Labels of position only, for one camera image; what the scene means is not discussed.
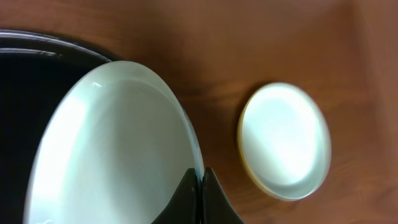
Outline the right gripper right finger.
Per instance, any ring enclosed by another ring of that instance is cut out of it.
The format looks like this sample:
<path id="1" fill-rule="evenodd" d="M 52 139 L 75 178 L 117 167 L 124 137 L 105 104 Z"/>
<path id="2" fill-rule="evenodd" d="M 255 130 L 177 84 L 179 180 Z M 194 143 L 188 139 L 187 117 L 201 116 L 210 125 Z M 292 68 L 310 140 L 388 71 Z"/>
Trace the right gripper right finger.
<path id="1" fill-rule="evenodd" d="M 207 167 L 202 181 L 204 224 L 244 224 L 230 204 L 212 168 Z"/>

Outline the light blue plate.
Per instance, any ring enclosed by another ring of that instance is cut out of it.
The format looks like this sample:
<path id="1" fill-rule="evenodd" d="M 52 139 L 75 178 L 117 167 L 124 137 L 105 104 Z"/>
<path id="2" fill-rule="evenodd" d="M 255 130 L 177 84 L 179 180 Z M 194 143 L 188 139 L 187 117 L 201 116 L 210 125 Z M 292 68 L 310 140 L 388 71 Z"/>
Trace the light blue plate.
<path id="1" fill-rule="evenodd" d="M 331 163 L 330 132 L 318 105 L 284 82 L 260 87 L 248 102 L 243 151 L 254 175 L 280 200 L 314 193 Z"/>
<path id="2" fill-rule="evenodd" d="M 130 61 L 88 72 L 37 148 L 24 223 L 151 223 L 183 175 L 201 180 L 193 126 L 169 86 Z"/>

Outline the yellow plate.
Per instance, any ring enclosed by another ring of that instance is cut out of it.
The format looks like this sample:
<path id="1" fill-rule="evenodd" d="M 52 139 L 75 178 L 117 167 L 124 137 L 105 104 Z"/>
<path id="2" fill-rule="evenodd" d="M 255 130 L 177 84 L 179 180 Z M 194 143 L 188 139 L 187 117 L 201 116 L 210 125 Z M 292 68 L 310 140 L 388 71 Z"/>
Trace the yellow plate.
<path id="1" fill-rule="evenodd" d="M 247 101 L 246 104 L 242 107 L 242 110 L 239 114 L 239 119 L 237 123 L 237 128 L 236 128 L 236 145 L 237 149 L 239 151 L 239 157 L 240 161 L 242 163 L 242 166 L 244 167 L 245 173 L 249 177 L 249 179 L 252 181 L 252 183 L 264 194 L 267 194 L 268 196 L 272 198 L 279 199 L 278 195 L 275 194 L 273 191 L 271 191 L 266 185 L 262 184 L 259 179 L 254 175 L 252 170 L 250 169 L 248 162 L 246 160 L 246 157 L 244 155 L 243 151 L 243 117 L 246 112 L 246 108 L 248 106 L 249 102 Z"/>

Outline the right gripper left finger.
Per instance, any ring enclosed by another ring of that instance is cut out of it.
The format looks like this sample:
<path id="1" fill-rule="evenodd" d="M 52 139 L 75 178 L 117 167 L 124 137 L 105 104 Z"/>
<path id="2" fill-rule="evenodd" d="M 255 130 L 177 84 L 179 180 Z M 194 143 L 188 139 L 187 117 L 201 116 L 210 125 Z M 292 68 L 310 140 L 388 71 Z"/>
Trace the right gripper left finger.
<path id="1" fill-rule="evenodd" d="M 198 224 L 198 179 L 194 168 L 182 177 L 167 206 L 152 224 Z"/>

